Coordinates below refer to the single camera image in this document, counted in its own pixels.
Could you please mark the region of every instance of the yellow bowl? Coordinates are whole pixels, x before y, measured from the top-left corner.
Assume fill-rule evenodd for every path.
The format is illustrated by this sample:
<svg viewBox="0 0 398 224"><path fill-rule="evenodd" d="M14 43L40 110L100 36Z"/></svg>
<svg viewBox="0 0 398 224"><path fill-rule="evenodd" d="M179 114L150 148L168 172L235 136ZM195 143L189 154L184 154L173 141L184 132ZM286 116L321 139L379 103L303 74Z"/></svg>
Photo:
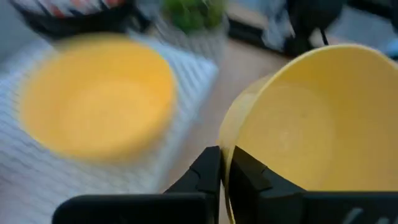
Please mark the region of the yellow bowl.
<svg viewBox="0 0 398 224"><path fill-rule="evenodd" d="M167 128L176 101L168 63L121 35L87 35L59 51L21 85L19 119L39 143L89 161L131 158Z"/></svg>
<svg viewBox="0 0 398 224"><path fill-rule="evenodd" d="M311 51L242 92L219 144L306 190L398 190L398 66L358 45Z"/></svg>

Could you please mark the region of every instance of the striped placemat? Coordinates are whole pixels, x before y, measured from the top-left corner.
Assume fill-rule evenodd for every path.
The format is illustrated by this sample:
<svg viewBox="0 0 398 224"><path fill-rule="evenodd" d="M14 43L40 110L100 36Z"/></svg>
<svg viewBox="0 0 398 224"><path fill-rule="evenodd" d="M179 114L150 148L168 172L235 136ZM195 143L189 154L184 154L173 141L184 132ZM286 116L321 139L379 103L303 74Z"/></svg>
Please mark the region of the striped placemat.
<svg viewBox="0 0 398 224"><path fill-rule="evenodd" d="M19 128L16 90L44 52L44 40L11 58L0 70L0 222L50 223L56 207L81 194L154 193L165 181L182 140L218 73L205 58L140 36L170 63L178 83L175 119L158 146L128 166L93 166L57 157Z"/></svg>

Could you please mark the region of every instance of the green plant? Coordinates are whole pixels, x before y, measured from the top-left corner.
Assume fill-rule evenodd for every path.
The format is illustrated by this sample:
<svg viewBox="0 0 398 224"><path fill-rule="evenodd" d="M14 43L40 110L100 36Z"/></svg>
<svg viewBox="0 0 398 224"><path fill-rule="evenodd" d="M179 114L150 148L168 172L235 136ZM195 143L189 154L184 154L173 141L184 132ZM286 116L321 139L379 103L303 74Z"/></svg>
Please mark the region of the green plant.
<svg viewBox="0 0 398 224"><path fill-rule="evenodd" d="M163 6L166 18L186 34L216 27L224 9L225 0L164 0Z"/></svg>

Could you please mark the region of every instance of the white striped cloth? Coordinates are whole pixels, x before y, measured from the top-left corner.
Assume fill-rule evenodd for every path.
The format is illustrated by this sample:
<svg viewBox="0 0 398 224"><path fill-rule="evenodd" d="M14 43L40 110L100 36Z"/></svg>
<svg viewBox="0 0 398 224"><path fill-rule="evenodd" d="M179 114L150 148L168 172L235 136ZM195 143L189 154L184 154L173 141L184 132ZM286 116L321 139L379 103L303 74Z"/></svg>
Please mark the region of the white striped cloth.
<svg viewBox="0 0 398 224"><path fill-rule="evenodd" d="M218 74L214 63L156 40L135 37L164 56L178 80L175 119L159 145L129 166L93 166L57 157L42 148L15 118L16 88L27 71L53 48L41 40L7 64L0 77L0 222L50 223L56 207L81 194L158 192L182 140Z"/></svg>

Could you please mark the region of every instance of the potted plant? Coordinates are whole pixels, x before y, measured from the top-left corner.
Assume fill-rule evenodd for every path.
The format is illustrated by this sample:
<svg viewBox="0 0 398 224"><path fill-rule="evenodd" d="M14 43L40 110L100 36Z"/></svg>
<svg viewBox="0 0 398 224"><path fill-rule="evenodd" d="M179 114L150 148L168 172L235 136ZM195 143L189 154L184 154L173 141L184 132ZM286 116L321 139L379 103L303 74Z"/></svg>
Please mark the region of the potted plant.
<svg viewBox="0 0 398 224"><path fill-rule="evenodd" d="M157 27L161 38L216 62L226 39L226 0L164 0Z"/></svg>

